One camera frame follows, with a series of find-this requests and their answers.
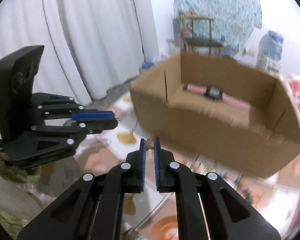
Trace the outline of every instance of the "patterned tablecloth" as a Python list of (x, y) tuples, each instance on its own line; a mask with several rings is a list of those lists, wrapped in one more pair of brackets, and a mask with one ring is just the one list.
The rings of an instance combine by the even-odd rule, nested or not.
[[(300, 94), (296, 103), (300, 106)], [(88, 135), (77, 149), (75, 159), (82, 169), (95, 175), (108, 172), (125, 160), (129, 152), (139, 149), (141, 138), (147, 139), (146, 183), (142, 194), (126, 194), (123, 214), (124, 239), (178, 239), (174, 194), (160, 194), (154, 181), (154, 136), (137, 122), (129, 94), (110, 108), (121, 119), (116, 129), (99, 135)], [(300, 209), (300, 155), (268, 179), (243, 176), (201, 155), (188, 159), (172, 145), (161, 141), (162, 148), (173, 152), (176, 161), (193, 171), (218, 173), (243, 198), (258, 210), (285, 238), (296, 222)]]

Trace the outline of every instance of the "pink watch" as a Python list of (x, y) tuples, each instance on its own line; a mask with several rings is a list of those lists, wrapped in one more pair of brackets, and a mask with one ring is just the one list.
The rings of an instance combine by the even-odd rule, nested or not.
[(220, 89), (214, 87), (203, 87), (193, 84), (187, 84), (185, 85), (185, 90), (195, 94), (203, 95), (213, 100), (222, 100), (228, 105), (235, 106), (244, 110), (250, 110), (253, 108), (253, 106), (251, 106), (248, 102), (231, 97), (226, 93), (222, 92)]

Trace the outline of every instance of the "watch face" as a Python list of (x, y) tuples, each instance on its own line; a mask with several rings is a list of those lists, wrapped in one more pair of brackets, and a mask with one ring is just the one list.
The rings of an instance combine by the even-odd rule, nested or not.
[(209, 97), (217, 99), (219, 97), (220, 90), (217, 88), (210, 88)]

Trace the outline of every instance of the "green fabric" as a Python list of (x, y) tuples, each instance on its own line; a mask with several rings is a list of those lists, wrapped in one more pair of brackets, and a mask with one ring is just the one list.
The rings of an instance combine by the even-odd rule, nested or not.
[(23, 175), (17, 168), (6, 166), (4, 160), (0, 157), (0, 176), (5, 180), (10, 180), (15, 183), (29, 183), (37, 181), (40, 175), (41, 167), (27, 170), (27, 175)]
[(20, 230), (28, 223), (28, 220), (18, 218), (0, 208), (0, 224), (13, 239), (17, 239)]

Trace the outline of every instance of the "wooden chair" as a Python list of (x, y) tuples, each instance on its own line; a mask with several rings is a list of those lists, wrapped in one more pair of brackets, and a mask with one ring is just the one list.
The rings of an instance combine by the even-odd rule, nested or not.
[[(221, 57), (221, 49), (222, 44), (214, 41), (212, 39), (212, 21), (213, 18), (209, 18), (206, 16), (190, 13), (179, 12), (179, 18), (181, 20), (182, 28), (181, 28), (181, 42), (182, 42), (182, 50), (185, 51), (188, 48), (189, 53), (193, 53), (195, 47), (205, 47), (209, 48), (209, 56), (211, 56), (211, 49), (217, 48), (219, 49), (219, 57)], [(191, 20), (191, 29), (192, 29), (192, 37), (186, 36), (186, 25), (185, 19)], [(193, 30), (193, 20), (208, 20), (209, 21), (209, 38), (205, 37), (194, 37)]]

